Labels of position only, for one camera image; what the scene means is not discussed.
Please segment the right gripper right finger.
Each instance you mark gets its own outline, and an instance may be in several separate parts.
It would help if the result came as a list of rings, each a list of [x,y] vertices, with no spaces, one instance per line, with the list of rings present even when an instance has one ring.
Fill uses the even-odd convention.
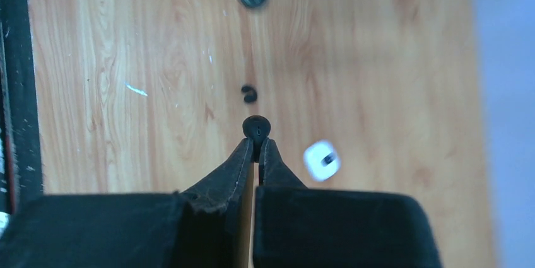
[[[312,189],[274,140],[259,152],[255,267],[441,267],[420,203],[404,194]]]

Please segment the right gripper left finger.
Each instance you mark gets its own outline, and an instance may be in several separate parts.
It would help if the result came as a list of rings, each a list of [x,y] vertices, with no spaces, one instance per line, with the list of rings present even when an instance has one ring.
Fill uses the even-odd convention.
[[[254,144],[183,192],[45,195],[1,237],[2,267],[247,267]]]

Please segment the white earbud charging case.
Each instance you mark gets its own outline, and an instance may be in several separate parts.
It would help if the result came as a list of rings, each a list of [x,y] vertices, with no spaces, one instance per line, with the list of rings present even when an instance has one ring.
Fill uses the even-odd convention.
[[[309,146],[303,153],[303,162],[316,182],[331,178],[341,166],[334,146],[327,140],[320,140]]]

